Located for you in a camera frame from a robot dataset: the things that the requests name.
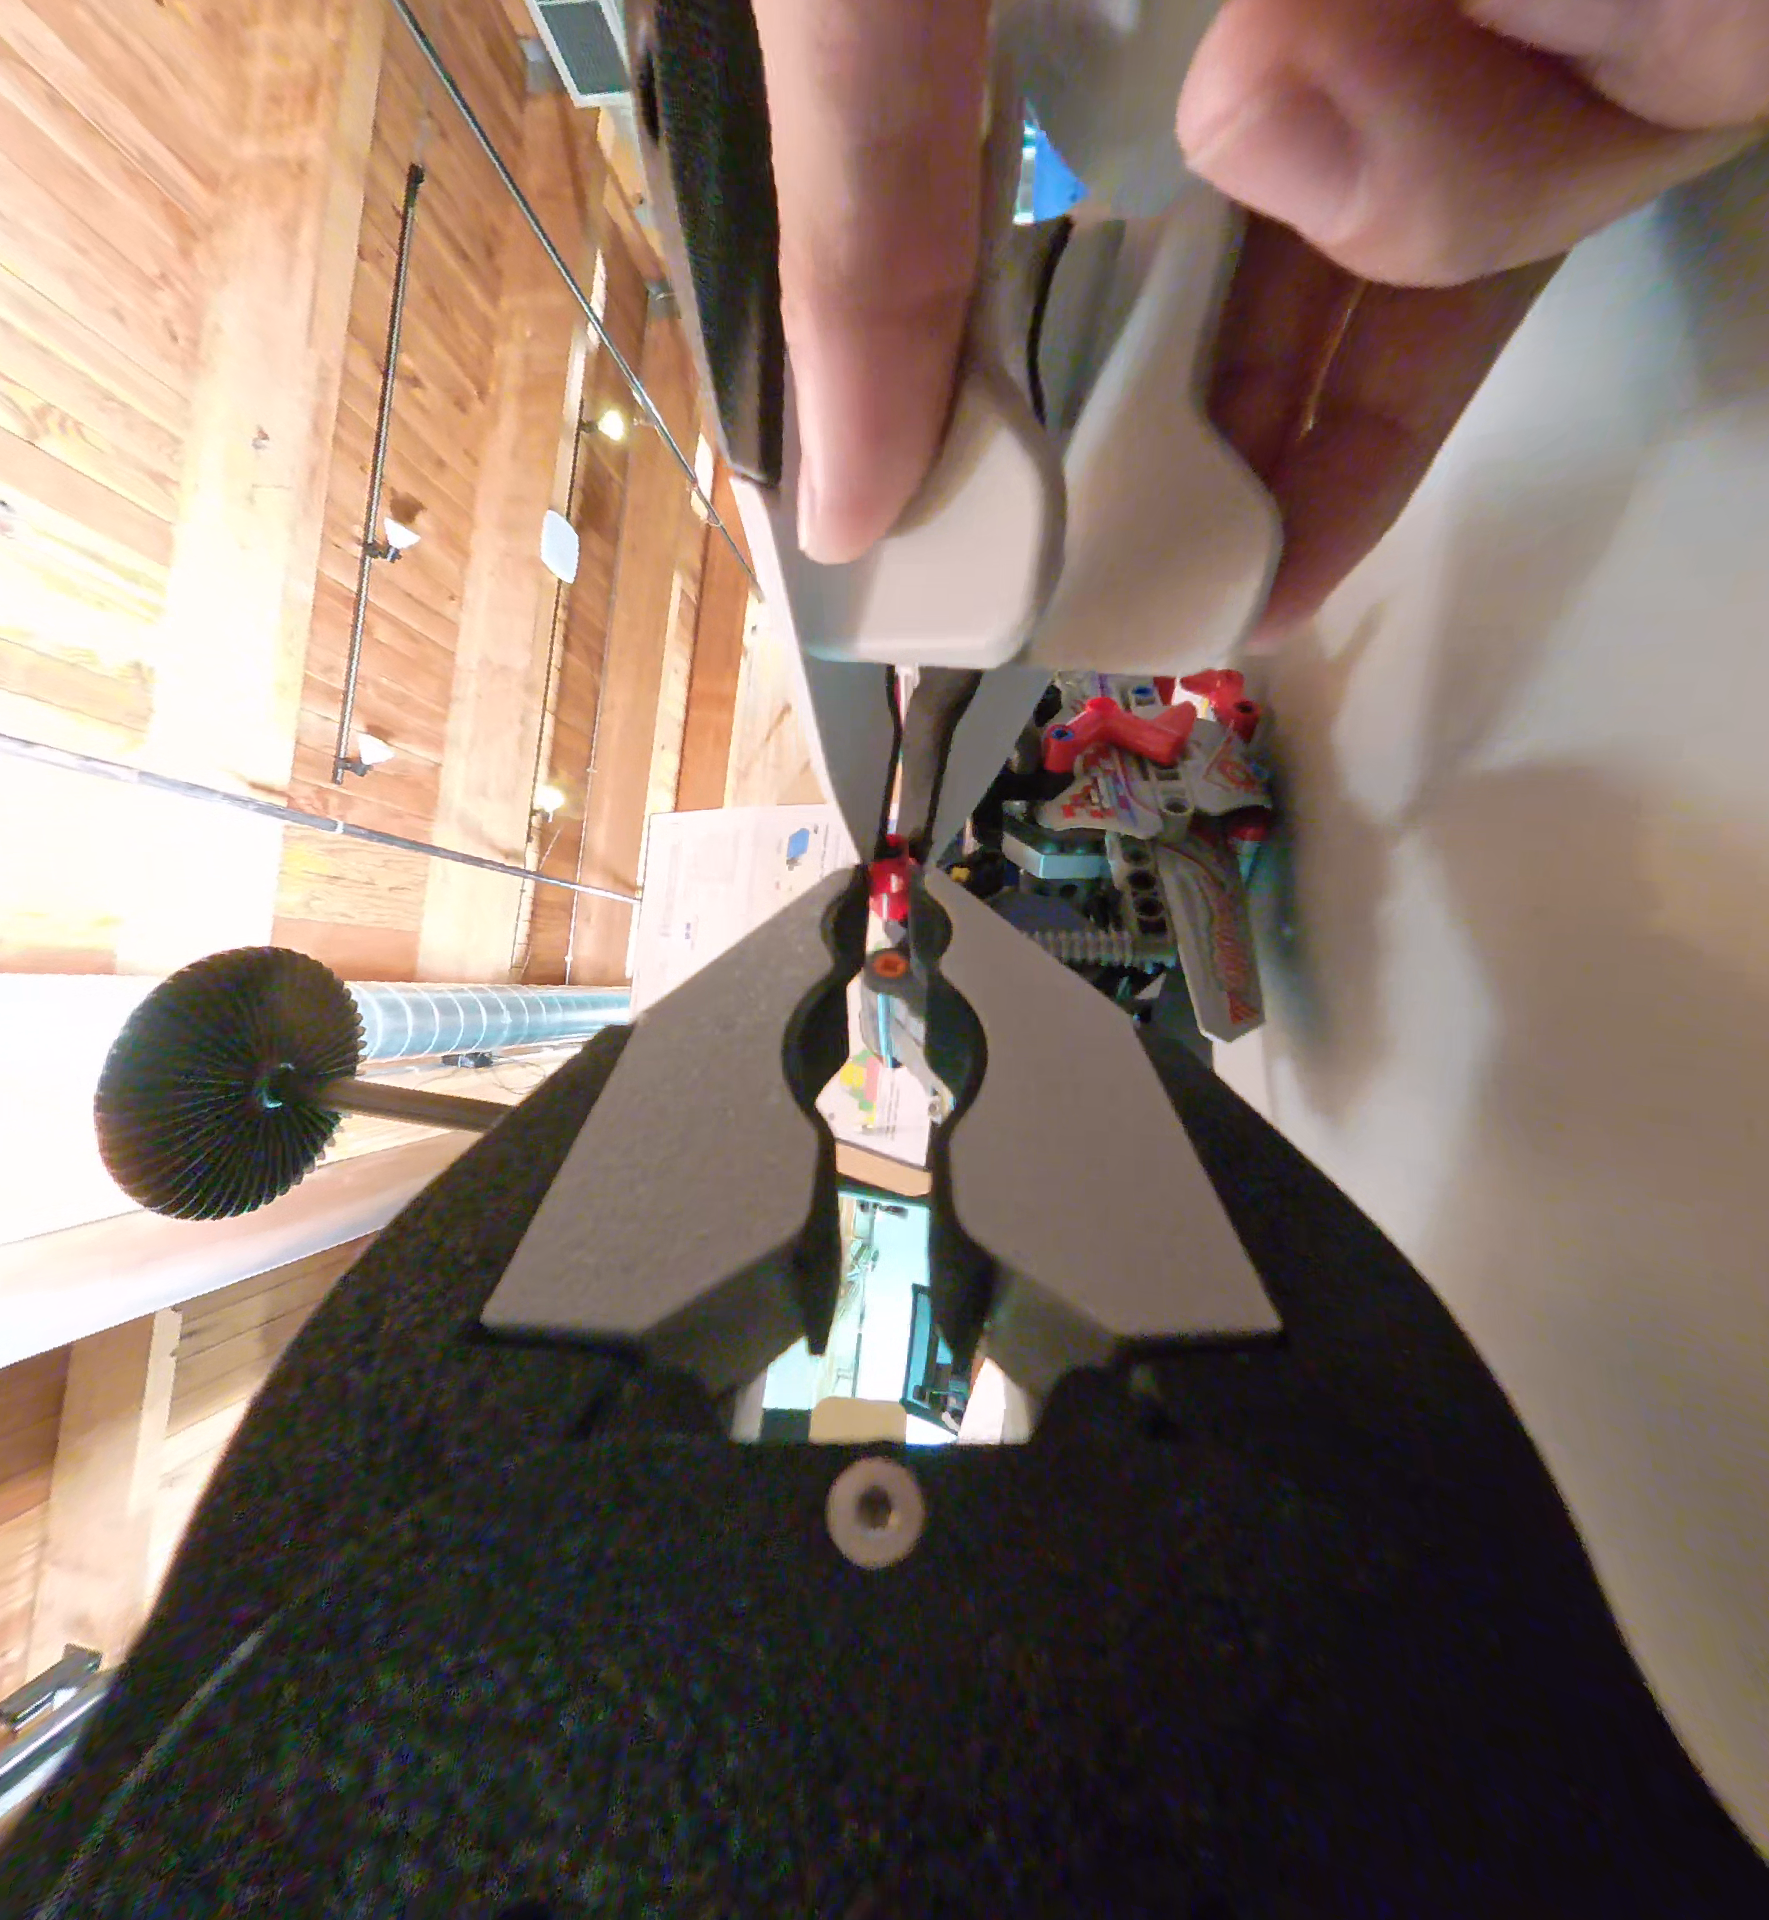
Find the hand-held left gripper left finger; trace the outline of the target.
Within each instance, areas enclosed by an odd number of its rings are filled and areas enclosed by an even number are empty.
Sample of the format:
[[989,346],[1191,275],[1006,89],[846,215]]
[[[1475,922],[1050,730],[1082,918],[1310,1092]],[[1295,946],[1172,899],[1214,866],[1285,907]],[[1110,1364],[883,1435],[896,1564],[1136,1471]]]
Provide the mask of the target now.
[[843,1281],[834,1137],[869,875],[824,875],[633,1021],[480,1324],[746,1385],[822,1352]]

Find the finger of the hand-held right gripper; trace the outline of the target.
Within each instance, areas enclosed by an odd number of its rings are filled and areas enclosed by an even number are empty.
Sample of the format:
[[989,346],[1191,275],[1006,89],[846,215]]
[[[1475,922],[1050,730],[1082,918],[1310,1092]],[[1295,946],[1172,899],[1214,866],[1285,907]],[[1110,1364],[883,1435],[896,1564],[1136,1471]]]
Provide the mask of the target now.
[[1027,665],[916,669],[898,734],[898,836],[913,859],[933,862],[963,832],[1044,690]]
[[896,768],[896,709],[883,662],[854,651],[866,627],[876,555],[821,563],[800,551],[786,492],[742,481],[757,585],[792,676],[795,709],[816,776],[869,862],[885,832]]

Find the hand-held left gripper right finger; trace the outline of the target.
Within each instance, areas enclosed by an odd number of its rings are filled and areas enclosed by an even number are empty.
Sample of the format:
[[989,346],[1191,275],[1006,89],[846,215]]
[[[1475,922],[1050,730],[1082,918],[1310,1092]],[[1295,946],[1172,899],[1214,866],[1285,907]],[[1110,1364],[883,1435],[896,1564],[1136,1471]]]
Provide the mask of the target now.
[[1179,1348],[1266,1341],[1282,1314],[1135,1021],[955,880],[915,896],[935,990],[977,1021],[944,1135],[947,1300],[1027,1393]]

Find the grey red toy brick truck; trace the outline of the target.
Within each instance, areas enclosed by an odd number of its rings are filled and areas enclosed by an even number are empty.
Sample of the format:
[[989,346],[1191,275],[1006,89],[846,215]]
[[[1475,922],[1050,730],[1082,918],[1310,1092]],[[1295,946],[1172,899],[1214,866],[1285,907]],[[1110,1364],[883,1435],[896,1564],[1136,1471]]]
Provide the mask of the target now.
[[[898,834],[898,734],[915,678],[889,667],[896,768],[883,834]],[[1181,975],[1202,1036],[1241,1039],[1266,1020],[1249,902],[1275,809],[1266,727],[1267,709],[1234,667],[1183,680],[1058,674],[931,864],[1136,1020]],[[915,995],[911,918],[903,940],[876,925],[864,959],[871,1036],[880,995]]]

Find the person's right hand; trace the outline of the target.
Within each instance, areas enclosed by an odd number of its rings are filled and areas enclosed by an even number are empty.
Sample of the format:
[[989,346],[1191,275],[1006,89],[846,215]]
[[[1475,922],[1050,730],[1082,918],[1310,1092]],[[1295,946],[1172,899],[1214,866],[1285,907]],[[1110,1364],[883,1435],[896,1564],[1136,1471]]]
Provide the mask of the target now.
[[[800,547],[862,557],[944,432],[989,3],[757,3]],[[1391,530],[1562,260],[1769,136],[1769,2],[1235,2],[1178,105],[1249,214],[1212,418],[1282,510],[1258,627]]]

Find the printed instruction sheet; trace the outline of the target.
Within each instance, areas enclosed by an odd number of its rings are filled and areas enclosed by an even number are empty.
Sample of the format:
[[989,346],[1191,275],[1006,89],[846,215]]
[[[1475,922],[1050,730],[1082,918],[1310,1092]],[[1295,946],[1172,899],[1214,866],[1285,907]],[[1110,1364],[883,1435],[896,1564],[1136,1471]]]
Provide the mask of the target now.
[[[848,832],[826,802],[653,816],[629,950],[633,1015],[853,862]],[[848,990],[848,1058],[819,1110],[834,1139],[926,1167],[931,1093],[864,1027],[858,983]]]

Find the black round finned lamp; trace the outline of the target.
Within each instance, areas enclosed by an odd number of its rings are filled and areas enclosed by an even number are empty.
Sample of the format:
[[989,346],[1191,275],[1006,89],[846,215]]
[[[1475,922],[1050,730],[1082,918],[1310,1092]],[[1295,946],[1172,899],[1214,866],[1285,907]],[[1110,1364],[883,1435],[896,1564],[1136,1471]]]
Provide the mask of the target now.
[[288,948],[232,948],[159,982],[118,1032],[95,1129],[113,1182],[174,1219],[254,1211],[322,1157],[344,1113],[486,1134],[511,1106],[360,1076],[348,986]]

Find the black track light bar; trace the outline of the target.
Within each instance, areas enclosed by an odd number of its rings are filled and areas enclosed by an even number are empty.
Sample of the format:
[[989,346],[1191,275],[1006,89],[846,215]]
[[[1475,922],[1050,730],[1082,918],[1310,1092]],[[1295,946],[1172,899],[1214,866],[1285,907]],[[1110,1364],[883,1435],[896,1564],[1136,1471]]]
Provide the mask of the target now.
[[362,750],[357,745],[358,690],[362,678],[362,659],[368,632],[371,575],[377,566],[392,563],[400,547],[384,534],[384,480],[390,450],[390,426],[395,412],[397,380],[400,365],[402,320],[411,286],[412,252],[417,237],[417,203],[424,182],[424,164],[415,156],[406,168],[398,208],[397,252],[386,306],[386,327],[383,353],[378,359],[378,386],[375,420],[371,433],[368,484],[364,497],[364,520],[358,544],[358,567],[352,587],[352,611],[347,635],[347,655],[340,688],[339,717],[334,730],[334,748],[330,757],[330,782],[342,786],[344,779],[362,778],[368,768]]

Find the white ceiling vent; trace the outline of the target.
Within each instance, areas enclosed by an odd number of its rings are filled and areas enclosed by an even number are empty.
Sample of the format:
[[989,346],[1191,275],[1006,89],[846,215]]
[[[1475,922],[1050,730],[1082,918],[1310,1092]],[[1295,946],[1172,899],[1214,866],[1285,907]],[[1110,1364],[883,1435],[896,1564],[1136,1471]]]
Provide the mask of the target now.
[[573,103],[629,105],[633,82],[623,2],[526,2],[524,7]]

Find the silver ventilation duct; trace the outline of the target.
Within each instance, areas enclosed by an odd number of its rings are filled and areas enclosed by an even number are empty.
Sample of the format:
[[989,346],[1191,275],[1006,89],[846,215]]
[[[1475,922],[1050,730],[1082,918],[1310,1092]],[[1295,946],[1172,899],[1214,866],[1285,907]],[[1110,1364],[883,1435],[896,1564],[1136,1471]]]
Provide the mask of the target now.
[[624,986],[347,979],[342,991],[368,1066],[574,1044],[633,1018]]

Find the grey metal bracket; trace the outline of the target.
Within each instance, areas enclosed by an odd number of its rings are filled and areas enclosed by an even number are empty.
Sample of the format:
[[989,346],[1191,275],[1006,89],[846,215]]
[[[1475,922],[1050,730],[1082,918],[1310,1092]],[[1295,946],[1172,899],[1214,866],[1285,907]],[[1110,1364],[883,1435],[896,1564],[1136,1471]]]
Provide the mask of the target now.
[[52,1665],[0,1699],[0,1822],[63,1763],[108,1682],[99,1647],[67,1643]]

